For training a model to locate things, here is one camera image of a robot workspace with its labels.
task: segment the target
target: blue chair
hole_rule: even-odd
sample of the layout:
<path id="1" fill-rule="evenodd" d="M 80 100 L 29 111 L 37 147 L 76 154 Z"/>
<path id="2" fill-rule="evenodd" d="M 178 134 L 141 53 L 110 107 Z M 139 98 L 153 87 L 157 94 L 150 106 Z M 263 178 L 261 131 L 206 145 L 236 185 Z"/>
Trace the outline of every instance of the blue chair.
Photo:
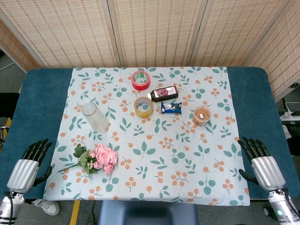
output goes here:
<path id="1" fill-rule="evenodd" d="M 102 201 L 98 225 L 198 225 L 196 205 L 172 202 Z"/>

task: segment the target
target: chocolate syrup bottle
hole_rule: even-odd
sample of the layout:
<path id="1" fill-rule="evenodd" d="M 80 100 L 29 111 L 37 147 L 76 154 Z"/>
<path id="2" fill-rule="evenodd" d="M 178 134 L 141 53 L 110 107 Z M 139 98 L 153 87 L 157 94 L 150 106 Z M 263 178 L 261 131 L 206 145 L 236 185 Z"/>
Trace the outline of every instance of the chocolate syrup bottle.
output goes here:
<path id="1" fill-rule="evenodd" d="M 147 94 L 148 98 L 153 102 L 164 101 L 172 98 L 178 97 L 178 91 L 176 86 L 171 86 L 167 88 L 160 88 L 153 90 L 151 93 Z"/>

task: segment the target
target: blue wrapper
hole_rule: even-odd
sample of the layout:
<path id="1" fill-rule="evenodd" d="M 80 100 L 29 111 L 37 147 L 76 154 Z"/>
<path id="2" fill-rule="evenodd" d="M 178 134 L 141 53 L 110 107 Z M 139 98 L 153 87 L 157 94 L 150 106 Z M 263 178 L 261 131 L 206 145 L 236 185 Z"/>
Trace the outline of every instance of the blue wrapper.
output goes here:
<path id="1" fill-rule="evenodd" d="M 181 102 L 180 103 L 161 102 L 161 113 L 180 113 L 181 115 Z"/>

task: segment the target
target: shoe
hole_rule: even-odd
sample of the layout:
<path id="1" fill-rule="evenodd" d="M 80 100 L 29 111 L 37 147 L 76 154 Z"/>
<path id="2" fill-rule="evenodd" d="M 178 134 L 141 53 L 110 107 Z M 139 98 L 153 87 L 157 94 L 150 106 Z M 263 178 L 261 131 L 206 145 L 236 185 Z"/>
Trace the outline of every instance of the shoe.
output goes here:
<path id="1" fill-rule="evenodd" d="M 37 199 L 32 203 L 41 208 L 45 213 L 50 216 L 56 216 L 60 212 L 60 204 L 57 201 L 48 201 L 44 199 Z"/>
<path id="2" fill-rule="evenodd" d="M 286 138 L 286 139 L 291 138 L 292 136 L 291 136 L 289 130 L 287 129 L 286 125 L 282 125 L 282 128 L 283 128 L 283 131 L 284 131 L 284 133 L 285 133 L 285 138 Z"/>

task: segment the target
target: yellow tape roll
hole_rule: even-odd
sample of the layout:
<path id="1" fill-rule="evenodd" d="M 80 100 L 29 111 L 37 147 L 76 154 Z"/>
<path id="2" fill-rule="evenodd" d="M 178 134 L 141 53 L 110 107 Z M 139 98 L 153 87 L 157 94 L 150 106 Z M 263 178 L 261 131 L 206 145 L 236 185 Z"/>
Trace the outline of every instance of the yellow tape roll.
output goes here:
<path id="1" fill-rule="evenodd" d="M 137 109 L 137 106 L 139 104 L 143 104 L 143 103 L 147 104 L 149 106 L 149 109 L 147 111 L 141 112 Z M 153 103 L 147 97 L 139 97 L 134 103 L 134 108 L 135 108 L 135 113 L 138 117 L 146 118 L 146 117 L 150 116 L 153 112 Z"/>

